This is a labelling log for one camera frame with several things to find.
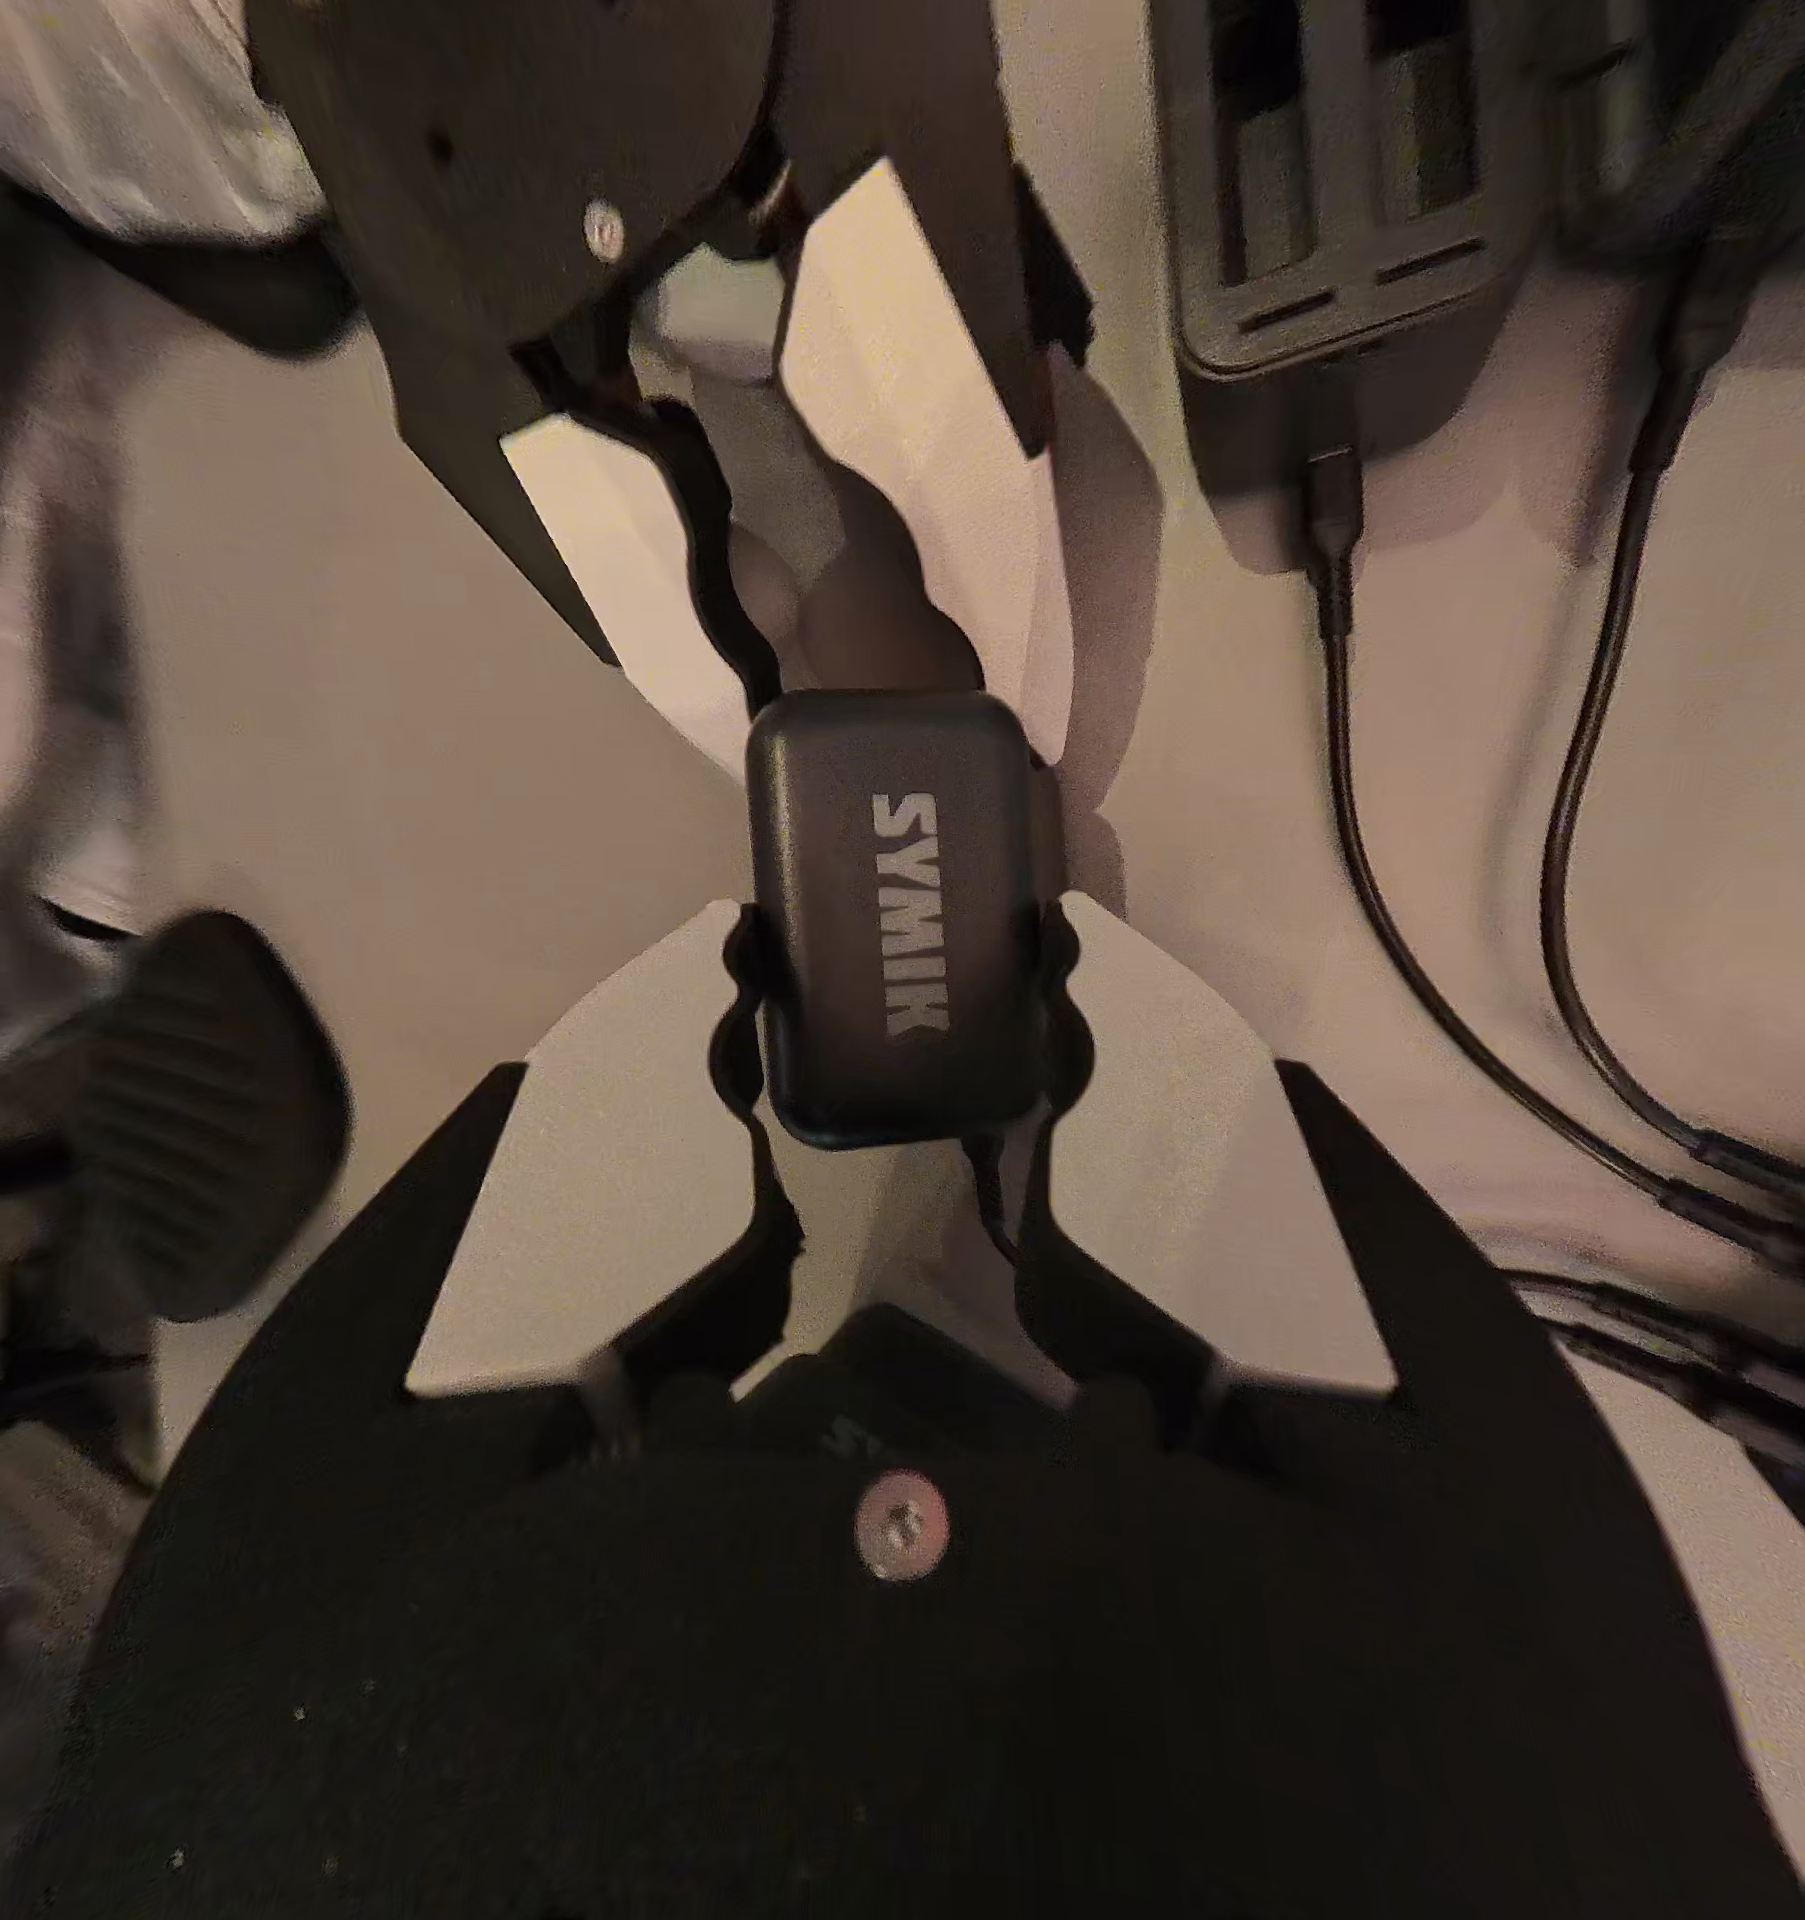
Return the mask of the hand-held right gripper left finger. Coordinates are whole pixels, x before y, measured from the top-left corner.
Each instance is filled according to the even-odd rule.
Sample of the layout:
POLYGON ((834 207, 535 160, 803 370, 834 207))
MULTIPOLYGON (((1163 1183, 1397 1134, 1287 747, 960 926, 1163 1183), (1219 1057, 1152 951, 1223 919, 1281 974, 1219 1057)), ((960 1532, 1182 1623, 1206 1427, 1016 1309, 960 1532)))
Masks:
POLYGON ((417 1397, 738 1381, 781 1342, 803 1226, 761 1120, 758 919, 715 900, 531 1048, 409 1358, 417 1397))

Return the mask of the person's left forearm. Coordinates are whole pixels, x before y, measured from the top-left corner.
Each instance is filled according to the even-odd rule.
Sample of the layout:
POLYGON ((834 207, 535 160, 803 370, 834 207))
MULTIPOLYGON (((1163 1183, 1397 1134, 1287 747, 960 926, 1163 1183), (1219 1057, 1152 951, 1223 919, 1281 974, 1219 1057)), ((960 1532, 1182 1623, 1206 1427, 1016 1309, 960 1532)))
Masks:
POLYGON ((0 173, 127 242, 266 245, 327 211, 241 3, 0 3, 0 173))

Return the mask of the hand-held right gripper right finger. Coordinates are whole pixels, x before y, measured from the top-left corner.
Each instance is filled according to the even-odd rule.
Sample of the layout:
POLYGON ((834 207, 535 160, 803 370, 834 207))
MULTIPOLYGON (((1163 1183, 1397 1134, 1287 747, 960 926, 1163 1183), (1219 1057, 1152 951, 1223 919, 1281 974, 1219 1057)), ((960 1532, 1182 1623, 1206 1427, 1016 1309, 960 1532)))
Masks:
POLYGON ((1043 910, 1014 1309, 1064 1380, 1383 1404, 1396 1364, 1254 1028, 1085 892, 1043 910))

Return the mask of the person's left hand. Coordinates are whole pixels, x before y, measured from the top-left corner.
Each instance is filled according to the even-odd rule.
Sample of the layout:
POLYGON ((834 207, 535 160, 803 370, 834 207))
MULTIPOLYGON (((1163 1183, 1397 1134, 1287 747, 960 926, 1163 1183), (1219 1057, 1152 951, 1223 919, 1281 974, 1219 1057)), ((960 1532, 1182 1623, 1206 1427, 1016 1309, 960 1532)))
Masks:
POLYGON ((887 498, 805 447, 725 458, 743 610, 785 689, 979 690, 982 663, 932 602, 887 498))

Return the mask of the dark rounded object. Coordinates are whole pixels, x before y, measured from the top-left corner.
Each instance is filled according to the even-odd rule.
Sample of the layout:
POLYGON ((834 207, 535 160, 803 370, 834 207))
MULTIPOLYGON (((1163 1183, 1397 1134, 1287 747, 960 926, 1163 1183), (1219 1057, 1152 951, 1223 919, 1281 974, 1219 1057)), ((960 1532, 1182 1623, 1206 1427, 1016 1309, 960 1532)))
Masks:
POLYGON ((69 1116, 20 1143, 20 1190, 69 1187, 147 1310, 243 1307, 327 1203, 354 1105, 336 1046, 247 919, 145 941, 92 1023, 69 1116))

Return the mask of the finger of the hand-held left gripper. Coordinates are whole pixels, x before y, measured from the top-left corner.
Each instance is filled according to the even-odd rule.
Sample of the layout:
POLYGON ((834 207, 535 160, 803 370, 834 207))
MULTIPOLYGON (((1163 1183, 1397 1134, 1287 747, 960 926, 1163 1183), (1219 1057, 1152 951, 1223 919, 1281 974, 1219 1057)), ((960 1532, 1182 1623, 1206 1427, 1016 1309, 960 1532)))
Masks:
POLYGON ((732 496, 691 407, 622 423, 548 414, 501 442, 608 658, 710 763, 744 779, 784 679, 732 567, 732 496))
POLYGON ((1059 763, 1075 630, 1054 462, 1026 453, 887 157, 810 220, 780 384, 822 452, 886 496, 986 690, 1059 763))

